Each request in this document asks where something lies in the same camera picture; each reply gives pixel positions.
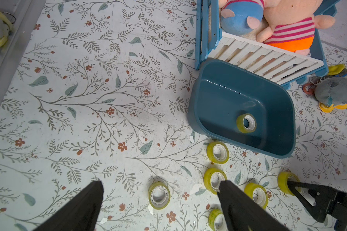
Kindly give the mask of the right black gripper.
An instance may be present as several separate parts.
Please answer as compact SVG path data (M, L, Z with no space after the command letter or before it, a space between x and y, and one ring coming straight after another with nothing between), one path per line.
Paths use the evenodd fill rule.
M335 231L347 231L347 192L325 185L288 180L288 189L317 221L324 222L327 214L336 218Z

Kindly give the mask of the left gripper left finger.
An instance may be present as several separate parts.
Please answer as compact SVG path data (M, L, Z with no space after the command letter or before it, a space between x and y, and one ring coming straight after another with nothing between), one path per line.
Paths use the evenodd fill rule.
M104 187L101 181L88 184L57 211L37 231L93 231L102 206Z

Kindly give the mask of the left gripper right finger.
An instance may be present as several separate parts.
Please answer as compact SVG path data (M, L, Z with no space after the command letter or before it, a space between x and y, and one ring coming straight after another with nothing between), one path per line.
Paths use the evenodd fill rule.
M230 181L217 193L229 231L289 231Z

